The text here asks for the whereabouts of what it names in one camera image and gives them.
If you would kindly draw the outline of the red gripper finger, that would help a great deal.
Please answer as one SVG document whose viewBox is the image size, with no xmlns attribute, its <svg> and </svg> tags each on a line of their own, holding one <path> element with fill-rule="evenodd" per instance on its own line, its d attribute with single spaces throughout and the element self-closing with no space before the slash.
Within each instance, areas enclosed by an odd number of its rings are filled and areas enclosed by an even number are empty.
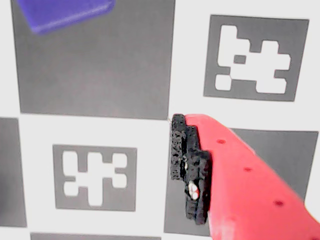
<svg viewBox="0 0 320 240">
<path fill-rule="evenodd" d="M 170 177 L 184 183 L 185 216 L 214 240 L 317 240 L 300 196 L 230 128 L 205 114 L 171 119 Z"/>
</svg>

